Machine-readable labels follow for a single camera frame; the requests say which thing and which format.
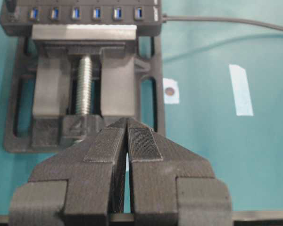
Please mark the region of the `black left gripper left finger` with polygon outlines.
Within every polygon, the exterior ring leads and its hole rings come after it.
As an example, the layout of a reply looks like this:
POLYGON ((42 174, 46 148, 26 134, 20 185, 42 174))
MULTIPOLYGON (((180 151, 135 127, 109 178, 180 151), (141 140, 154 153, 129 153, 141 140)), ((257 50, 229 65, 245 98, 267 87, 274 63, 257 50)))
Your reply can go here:
POLYGON ((37 164, 14 193, 11 226, 106 226, 124 208, 127 119, 37 164))

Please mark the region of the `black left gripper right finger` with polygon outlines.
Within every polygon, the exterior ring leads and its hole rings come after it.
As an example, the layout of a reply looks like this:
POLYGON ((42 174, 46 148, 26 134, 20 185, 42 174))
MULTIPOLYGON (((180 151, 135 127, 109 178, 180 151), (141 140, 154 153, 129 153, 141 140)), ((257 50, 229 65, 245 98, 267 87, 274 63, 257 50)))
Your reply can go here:
POLYGON ((134 119, 127 137, 135 225, 232 225, 229 190, 207 159, 134 119))

